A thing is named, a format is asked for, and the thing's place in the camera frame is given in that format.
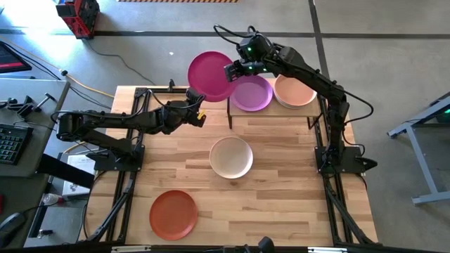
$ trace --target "gray floor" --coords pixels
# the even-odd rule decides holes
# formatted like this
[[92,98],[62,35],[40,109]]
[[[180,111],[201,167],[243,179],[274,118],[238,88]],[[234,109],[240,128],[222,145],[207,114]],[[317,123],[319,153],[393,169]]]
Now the gray floor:
[[[34,8],[43,8],[48,15],[45,20],[33,22],[34,12],[24,16],[20,8],[14,7],[15,1],[8,0],[0,16],[0,28],[21,28],[27,34],[2,36],[68,70],[79,81],[108,93],[114,93],[117,85],[148,84],[124,68],[119,59],[97,56],[83,41],[48,35],[45,29],[66,28],[55,17],[52,2],[40,2],[46,4],[34,4]],[[239,4],[98,2],[102,15],[97,30],[103,31],[210,32],[216,22],[238,31],[249,24],[262,32],[314,31],[307,0],[240,0]],[[447,0],[315,0],[315,3],[321,31],[325,33],[450,34]],[[319,67],[314,38],[273,38],[273,41],[293,46],[310,65]],[[200,52],[215,50],[232,59],[238,57],[233,45],[214,37],[96,37],[91,44],[102,53],[120,54],[129,65],[158,84],[167,84],[171,78],[178,85],[187,84],[188,65]],[[450,40],[324,39],[323,44],[331,77],[375,107],[372,117],[354,123],[354,133],[356,140],[366,145],[366,156],[379,162],[377,168],[367,173],[379,240],[394,247],[448,252],[450,202],[412,205],[412,196],[429,193],[425,179],[407,137],[390,140],[386,132],[450,90],[447,82]],[[48,78],[34,70],[32,74]],[[104,96],[92,96],[108,105],[112,103]],[[350,103],[351,117],[368,112],[357,101]],[[100,110],[73,93],[63,107],[88,108]],[[70,145],[53,137],[46,152],[56,155]],[[80,213],[79,207],[52,209],[44,227],[55,229],[57,235],[29,240],[27,246],[75,241]]]

